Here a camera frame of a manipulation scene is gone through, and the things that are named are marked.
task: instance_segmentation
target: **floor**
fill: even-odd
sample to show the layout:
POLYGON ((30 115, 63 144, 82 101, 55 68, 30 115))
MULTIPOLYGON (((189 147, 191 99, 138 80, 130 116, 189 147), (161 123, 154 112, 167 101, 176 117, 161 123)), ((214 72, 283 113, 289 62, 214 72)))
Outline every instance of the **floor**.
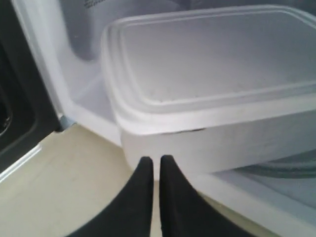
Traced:
MULTIPOLYGON (((109 204, 132 174, 121 148, 79 125, 51 134, 41 146, 41 152, 0 183, 3 237, 63 237, 109 204)), ((205 198, 243 228, 275 236, 205 198)), ((161 236, 158 183, 151 236, 161 236)))

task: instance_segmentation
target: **beige floor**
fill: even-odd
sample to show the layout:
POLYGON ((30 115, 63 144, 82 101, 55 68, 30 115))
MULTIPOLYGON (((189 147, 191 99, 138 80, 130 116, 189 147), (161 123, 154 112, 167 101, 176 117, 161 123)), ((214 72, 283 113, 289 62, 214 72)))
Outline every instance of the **beige floor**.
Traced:
MULTIPOLYGON (((109 204, 132 173, 121 148, 78 125, 41 145, 40 153, 0 183, 1 237, 63 237, 109 204)), ((259 236, 274 236, 208 201, 259 236)), ((157 183, 151 236, 161 236, 157 183)))

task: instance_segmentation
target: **white plastic container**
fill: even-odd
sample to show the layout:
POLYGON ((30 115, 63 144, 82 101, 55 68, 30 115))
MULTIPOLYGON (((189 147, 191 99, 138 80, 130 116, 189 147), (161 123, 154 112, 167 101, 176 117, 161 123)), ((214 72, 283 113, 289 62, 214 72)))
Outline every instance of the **white plastic container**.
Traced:
POLYGON ((132 17, 104 32, 126 158, 217 172, 315 149, 316 20, 278 6, 132 17))

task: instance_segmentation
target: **plastic container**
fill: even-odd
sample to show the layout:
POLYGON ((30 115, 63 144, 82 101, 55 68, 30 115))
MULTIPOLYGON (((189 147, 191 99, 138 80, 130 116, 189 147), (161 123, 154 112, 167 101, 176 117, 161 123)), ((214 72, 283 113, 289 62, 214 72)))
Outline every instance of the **plastic container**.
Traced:
POLYGON ((217 172, 316 148, 316 19, 279 6, 125 18, 102 39, 126 158, 217 172))

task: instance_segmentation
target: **container lid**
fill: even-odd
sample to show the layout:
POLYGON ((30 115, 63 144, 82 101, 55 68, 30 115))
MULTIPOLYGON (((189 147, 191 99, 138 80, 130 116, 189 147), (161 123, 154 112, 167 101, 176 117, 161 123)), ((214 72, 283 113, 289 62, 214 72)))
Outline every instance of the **container lid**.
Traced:
POLYGON ((146 135, 315 110, 315 27, 281 6, 118 20, 102 38, 117 122, 146 135))

